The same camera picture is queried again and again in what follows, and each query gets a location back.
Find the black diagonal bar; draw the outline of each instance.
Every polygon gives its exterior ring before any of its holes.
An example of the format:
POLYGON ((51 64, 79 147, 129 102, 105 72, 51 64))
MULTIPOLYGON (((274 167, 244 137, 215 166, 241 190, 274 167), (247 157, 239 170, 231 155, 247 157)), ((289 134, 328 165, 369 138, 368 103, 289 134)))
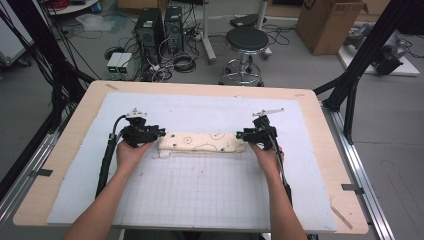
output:
POLYGON ((333 81, 314 89, 315 94, 319 95, 334 88, 330 97, 323 101, 324 107, 331 111, 339 111, 340 105, 347 98, 343 132, 350 144, 353 144, 352 124, 358 82, 416 1, 423 0, 391 0, 346 71, 333 81))

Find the forearm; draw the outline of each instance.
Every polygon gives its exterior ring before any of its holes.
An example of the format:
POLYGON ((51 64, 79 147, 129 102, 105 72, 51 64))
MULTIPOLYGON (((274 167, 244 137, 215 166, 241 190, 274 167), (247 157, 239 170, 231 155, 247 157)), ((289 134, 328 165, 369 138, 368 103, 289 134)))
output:
POLYGON ((129 175, 116 173, 64 239, 106 239, 129 175))
POLYGON ((268 175, 272 239, 306 239, 278 174, 268 175))

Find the beige patterned cloth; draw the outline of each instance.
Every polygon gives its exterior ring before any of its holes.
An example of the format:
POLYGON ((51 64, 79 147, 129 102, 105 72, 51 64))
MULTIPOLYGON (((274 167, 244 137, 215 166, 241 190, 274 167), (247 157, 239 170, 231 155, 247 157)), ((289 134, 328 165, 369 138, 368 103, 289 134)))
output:
POLYGON ((159 138, 159 151, 170 152, 223 152, 240 153, 245 143, 231 133, 183 133, 169 132, 159 138))

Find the cardboard box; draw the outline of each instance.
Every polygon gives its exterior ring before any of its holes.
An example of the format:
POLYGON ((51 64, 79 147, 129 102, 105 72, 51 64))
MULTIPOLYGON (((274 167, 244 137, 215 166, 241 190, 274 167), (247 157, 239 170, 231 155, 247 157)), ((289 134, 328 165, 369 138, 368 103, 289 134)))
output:
POLYGON ((337 54, 363 0, 305 0, 296 32, 313 55, 337 54))
POLYGON ((165 12, 168 6, 168 0, 118 0, 118 8, 129 11, 131 13, 139 13, 137 10, 143 8, 160 8, 161 12, 165 12))

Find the stool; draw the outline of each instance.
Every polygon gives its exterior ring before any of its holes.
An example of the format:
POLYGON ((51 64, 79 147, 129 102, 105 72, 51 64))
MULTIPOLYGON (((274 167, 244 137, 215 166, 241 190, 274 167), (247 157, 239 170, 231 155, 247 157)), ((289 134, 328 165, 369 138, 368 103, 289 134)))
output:
POLYGON ((268 36, 255 28, 238 27, 227 32, 225 43, 229 49, 240 53, 240 59, 233 59, 225 65, 219 84, 224 84, 223 79, 242 85, 258 81, 258 86, 263 87, 261 70, 253 63, 252 55, 268 47, 268 36))

